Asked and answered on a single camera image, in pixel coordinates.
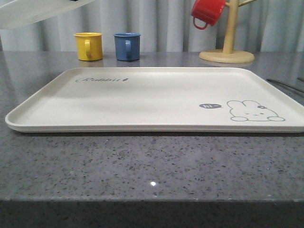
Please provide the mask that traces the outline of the silver metal fork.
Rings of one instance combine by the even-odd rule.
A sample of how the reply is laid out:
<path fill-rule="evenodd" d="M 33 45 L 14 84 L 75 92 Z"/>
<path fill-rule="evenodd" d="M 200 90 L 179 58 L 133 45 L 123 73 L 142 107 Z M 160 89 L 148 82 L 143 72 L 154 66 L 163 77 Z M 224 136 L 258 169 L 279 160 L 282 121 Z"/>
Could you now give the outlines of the silver metal fork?
<path fill-rule="evenodd" d="M 286 95 L 304 97 L 304 90 L 294 85 L 275 79 L 266 79 L 266 81 Z"/>

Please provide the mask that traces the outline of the white round plate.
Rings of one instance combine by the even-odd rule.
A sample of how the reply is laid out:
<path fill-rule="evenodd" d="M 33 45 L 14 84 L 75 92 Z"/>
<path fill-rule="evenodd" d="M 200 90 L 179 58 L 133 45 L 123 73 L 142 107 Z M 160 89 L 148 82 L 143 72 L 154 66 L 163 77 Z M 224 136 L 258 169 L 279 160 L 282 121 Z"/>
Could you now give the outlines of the white round plate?
<path fill-rule="evenodd" d="M 2 0 L 0 28 L 15 29 L 82 7 L 91 0 Z"/>

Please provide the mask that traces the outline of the beige rabbit serving tray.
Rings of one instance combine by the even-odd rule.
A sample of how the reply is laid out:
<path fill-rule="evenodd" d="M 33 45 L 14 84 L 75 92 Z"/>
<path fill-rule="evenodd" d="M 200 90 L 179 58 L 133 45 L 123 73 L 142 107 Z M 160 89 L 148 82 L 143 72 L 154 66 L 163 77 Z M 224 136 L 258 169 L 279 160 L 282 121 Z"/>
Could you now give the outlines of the beige rabbit serving tray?
<path fill-rule="evenodd" d="M 5 121 L 28 133 L 301 133 L 304 108 L 241 68 L 74 68 L 13 109 Z"/>

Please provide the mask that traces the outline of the blue enamel mug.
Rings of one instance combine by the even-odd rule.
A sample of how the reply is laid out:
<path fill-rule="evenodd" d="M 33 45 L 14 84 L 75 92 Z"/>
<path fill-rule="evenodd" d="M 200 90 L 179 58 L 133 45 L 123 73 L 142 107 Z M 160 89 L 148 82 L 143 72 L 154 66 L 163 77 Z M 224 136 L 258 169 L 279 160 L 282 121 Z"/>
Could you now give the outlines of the blue enamel mug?
<path fill-rule="evenodd" d="M 140 59 L 139 33 L 114 34 L 116 59 L 119 61 L 136 61 Z"/>

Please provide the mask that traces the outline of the yellow enamel mug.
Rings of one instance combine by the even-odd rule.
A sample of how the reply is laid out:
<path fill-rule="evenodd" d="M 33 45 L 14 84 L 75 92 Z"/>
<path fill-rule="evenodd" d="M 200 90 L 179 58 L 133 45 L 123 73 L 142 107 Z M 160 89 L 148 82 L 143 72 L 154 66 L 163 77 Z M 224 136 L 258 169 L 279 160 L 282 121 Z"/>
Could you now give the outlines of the yellow enamel mug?
<path fill-rule="evenodd" d="M 78 59 L 81 61 L 97 61 L 103 59 L 102 33 L 75 33 Z"/>

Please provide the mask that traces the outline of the wooden mug tree stand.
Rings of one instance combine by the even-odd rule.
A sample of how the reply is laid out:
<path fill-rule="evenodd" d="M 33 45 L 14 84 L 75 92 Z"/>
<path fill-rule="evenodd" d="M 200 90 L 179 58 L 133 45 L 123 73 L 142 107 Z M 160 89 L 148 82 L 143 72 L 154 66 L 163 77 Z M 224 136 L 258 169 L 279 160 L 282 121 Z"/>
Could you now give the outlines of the wooden mug tree stand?
<path fill-rule="evenodd" d="M 250 52 L 234 50 L 238 8 L 254 1 L 244 0 L 240 2 L 239 0 L 230 0 L 225 3 L 229 7 L 229 13 L 223 48 L 201 51 L 199 54 L 201 59 L 228 64 L 248 63 L 255 59 L 254 55 Z"/>

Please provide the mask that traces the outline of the red enamel mug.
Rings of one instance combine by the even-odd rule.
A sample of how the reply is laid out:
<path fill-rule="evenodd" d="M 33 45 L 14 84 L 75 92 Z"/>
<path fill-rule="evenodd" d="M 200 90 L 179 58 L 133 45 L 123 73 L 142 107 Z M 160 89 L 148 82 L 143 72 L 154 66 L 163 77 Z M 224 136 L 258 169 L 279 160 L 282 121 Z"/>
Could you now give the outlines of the red enamel mug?
<path fill-rule="evenodd" d="M 225 0 L 196 0 L 191 10 L 194 27 L 204 30 L 208 25 L 214 26 L 221 16 L 225 5 Z M 205 22 L 205 25 L 203 27 L 197 25 L 196 19 Z"/>

